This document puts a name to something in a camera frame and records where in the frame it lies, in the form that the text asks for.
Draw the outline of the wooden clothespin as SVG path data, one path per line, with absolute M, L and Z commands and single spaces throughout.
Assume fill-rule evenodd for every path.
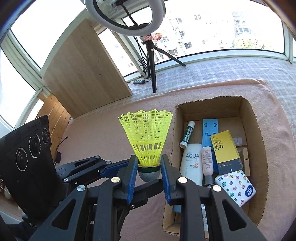
M 250 165 L 249 165 L 249 157 L 248 157 L 247 148 L 242 149 L 242 157 L 243 157 L 244 173 L 247 177 L 249 177 L 250 176 Z

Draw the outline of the patterned white tissue pack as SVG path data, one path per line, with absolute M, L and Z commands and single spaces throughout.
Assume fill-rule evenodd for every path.
M 219 175 L 214 181 L 239 207 L 250 201 L 256 194 L 256 189 L 242 170 Z

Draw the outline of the grey checked bed sheet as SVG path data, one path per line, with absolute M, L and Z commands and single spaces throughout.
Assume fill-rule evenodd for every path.
M 264 80 L 273 90 L 295 130 L 295 64 L 288 61 L 238 57 L 206 60 L 157 73 L 157 93 L 236 79 Z

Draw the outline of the yellow black ruler card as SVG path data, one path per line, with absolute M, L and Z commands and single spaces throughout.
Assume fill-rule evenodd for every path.
M 238 150 L 229 130 L 211 136 L 220 175 L 243 169 Z

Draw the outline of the black power adapter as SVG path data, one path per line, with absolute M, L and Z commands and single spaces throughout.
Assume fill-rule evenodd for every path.
M 55 156 L 55 161 L 54 161 L 55 164 L 60 163 L 60 161 L 61 161 L 61 156 L 62 156 L 62 153 L 60 153 L 59 151 L 57 151 L 57 152 L 56 152 L 56 156 Z

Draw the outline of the white blue sunscreen tube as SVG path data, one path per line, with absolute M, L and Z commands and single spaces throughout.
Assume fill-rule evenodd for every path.
M 203 182 L 201 149 L 201 144 L 188 144 L 184 150 L 180 165 L 181 175 L 199 186 L 202 186 Z

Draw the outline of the small pink grey-capped bottle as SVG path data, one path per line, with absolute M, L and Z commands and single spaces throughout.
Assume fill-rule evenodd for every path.
M 213 158 L 210 147 L 203 147 L 201 149 L 203 175 L 205 177 L 205 185 L 213 184 Z

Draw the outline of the blue plastic phone stand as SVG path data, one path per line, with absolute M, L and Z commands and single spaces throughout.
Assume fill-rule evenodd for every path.
M 218 133 L 217 119 L 203 119 L 202 147 L 210 147 L 213 150 L 211 136 Z

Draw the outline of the large light wooden board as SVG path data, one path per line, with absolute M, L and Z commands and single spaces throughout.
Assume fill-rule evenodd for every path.
M 50 61 L 43 80 L 73 118 L 132 96 L 88 20 L 70 33 Z

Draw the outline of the brown cardboard box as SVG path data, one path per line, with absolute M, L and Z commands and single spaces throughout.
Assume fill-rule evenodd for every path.
M 179 168 L 184 154 L 180 142 L 189 121 L 195 126 L 189 143 L 211 147 L 214 180 L 258 225 L 266 206 L 268 191 L 267 157 L 255 113 L 241 96 L 215 97 L 175 107 L 172 166 Z

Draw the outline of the yellow plastic shuttlecock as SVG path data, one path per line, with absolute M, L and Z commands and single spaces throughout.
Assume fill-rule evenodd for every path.
M 144 182 L 160 175 L 160 157 L 173 114 L 156 109 L 122 114 L 118 119 L 138 159 L 138 174 Z

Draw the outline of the green white glue stick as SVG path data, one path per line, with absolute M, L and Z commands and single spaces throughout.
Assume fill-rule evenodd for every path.
M 192 132 L 194 130 L 194 127 L 195 127 L 195 122 L 194 121 L 189 121 L 187 127 L 186 127 L 186 130 L 185 130 L 185 133 L 183 135 L 183 138 L 179 144 L 179 146 L 182 148 L 182 149 L 185 149 L 188 145 L 188 142 L 189 142 L 189 139 L 192 135 Z

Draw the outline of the pine slat wooden panel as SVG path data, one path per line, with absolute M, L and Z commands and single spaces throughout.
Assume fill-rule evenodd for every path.
M 38 94 L 38 98 L 42 100 L 44 104 L 36 117 L 47 115 L 49 118 L 49 133 L 52 142 L 50 150 L 53 160 L 55 160 L 57 147 L 62 140 L 71 116 L 53 94 L 45 97 L 43 93 L 40 93 Z

